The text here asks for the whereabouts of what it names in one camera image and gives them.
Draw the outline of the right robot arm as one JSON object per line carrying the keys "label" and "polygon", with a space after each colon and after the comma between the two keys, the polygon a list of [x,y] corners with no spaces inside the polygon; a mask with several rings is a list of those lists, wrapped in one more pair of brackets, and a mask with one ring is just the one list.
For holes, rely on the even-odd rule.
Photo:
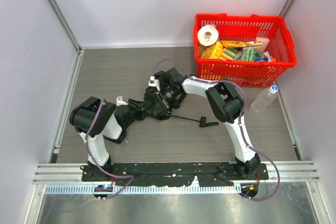
{"label": "right robot arm", "polygon": [[177,97],[193,94],[206,98],[217,120],[223,123],[229,132],[235,149],[238,173],[243,178],[255,173],[260,164],[260,157],[251,149],[243,120],[244,101],[236,90],[237,85],[228,80],[208,81],[195,76],[183,76],[172,68],[151,76],[149,86],[155,88],[152,116],[158,120],[172,116]]}

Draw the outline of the black folding umbrella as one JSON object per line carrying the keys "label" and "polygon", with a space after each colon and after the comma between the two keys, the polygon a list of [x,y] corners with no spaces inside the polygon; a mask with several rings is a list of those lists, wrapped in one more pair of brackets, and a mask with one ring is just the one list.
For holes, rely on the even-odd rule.
{"label": "black folding umbrella", "polygon": [[[180,91],[178,88],[161,88],[161,90],[169,90],[173,92],[173,102],[172,102],[172,111],[175,109],[180,108],[181,103],[186,98],[187,93],[184,91]],[[171,112],[166,113],[156,113],[156,105],[158,104],[156,99],[156,88],[155,87],[147,87],[144,93],[143,101],[137,101],[134,99],[128,100],[128,106],[131,108],[137,110],[138,112],[138,118],[139,121],[143,121],[146,117],[151,117],[160,121],[168,120],[170,118],[178,118],[182,120],[188,120],[199,123],[199,127],[205,128],[205,127],[211,127],[211,126],[217,126],[219,125],[218,122],[207,122],[207,118],[204,116],[201,116],[199,120],[197,119],[191,119],[186,118],[183,116],[174,115]]]}

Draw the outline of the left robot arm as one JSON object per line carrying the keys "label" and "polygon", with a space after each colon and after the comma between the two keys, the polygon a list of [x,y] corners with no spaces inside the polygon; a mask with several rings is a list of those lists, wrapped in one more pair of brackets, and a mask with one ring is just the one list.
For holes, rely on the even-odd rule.
{"label": "left robot arm", "polygon": [[88,152],[88,165],[83,170],[108,176],[112,173],[112,160],[105,140],[120,144],[127,136],[127,128],[142,120],[144,111],[121,101],[117,104],[89,97],[73,109],[69,123],[83,139]]}

